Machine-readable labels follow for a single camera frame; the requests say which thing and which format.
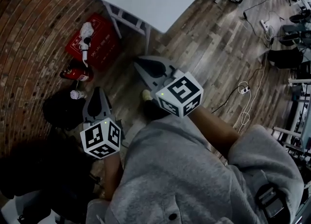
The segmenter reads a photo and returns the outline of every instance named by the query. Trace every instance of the person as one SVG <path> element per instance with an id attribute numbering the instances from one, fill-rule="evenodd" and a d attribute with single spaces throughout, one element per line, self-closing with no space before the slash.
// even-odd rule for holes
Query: person
<path id="1" fill-rule="evenodd" d="M 149 115 L 168 115 L 149 91 L 142 95 Z M 119 154 L 105 158 L 104 169 L 105 200 L 89 203 L 86 224 L 267 223 L 256 200 L 260 182 L 278 187 L 288 210 L 278 223 L 289 223 L 304 188 L 290 155 L 263 127 L 240 136 L 202 106 L 183 119 L 152 121 L 130 144 L 124 170 Z"/>

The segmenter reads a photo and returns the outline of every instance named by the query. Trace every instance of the white bottle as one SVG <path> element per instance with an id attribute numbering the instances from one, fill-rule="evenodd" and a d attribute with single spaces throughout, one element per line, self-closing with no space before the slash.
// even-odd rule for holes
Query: white bottle
<path id="1" fill-rule="evenodd" d="M 70 92 L 70 97 L 74 100 L 84 99 L 87 97 L 87 94 L 84 91 L 73 90 Z"/>

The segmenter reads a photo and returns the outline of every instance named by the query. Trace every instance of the red crate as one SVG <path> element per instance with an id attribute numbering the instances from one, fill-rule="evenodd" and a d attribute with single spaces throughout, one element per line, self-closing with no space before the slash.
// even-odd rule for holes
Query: red crate
<path id="1" fill-rule="evenodd" d="M 100 71 L 106 70 L 120 54 L 120 40 L 112 23 L 101 15 L 94 13 L 87 22 L 90 22 L 94 29 L 91 47 L 87 51 L 87 64 Z M 72 37 L 65 50 L 82 62 L 79 35 L 80 30 Z"/>

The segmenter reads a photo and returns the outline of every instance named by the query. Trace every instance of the electrical outlet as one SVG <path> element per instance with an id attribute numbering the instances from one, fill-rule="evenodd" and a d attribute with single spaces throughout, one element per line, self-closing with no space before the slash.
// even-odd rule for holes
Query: electrical outlet
<path id="1" fill-rule="evenodd" d="M 249 90 L 251 90 L 251 89 L 250 89 L 249 86 L 247 86 L 247 87 L 245 87 L 244 89 L 242 89 L 242 90 L 240 91 L 240 94 L 246 94 Z"/>

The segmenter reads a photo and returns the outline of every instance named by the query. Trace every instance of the gray sweatshirt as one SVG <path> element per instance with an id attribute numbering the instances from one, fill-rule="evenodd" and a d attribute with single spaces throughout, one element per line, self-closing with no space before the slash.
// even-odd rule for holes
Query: gray sweatshirt
<path id="1" fill-rule="evenodd" d="M 111 203 L 91 202 L 87 224 L 100 218 L 105 224 L 267 223 L 254 199 L 253 175 L 260 171 L 286 194 L 293 221 L 304 184 L 294 161 L 263 127 L 248 130 L 224 166 L 189 118 L 168 116 L 134 138 Z"/>

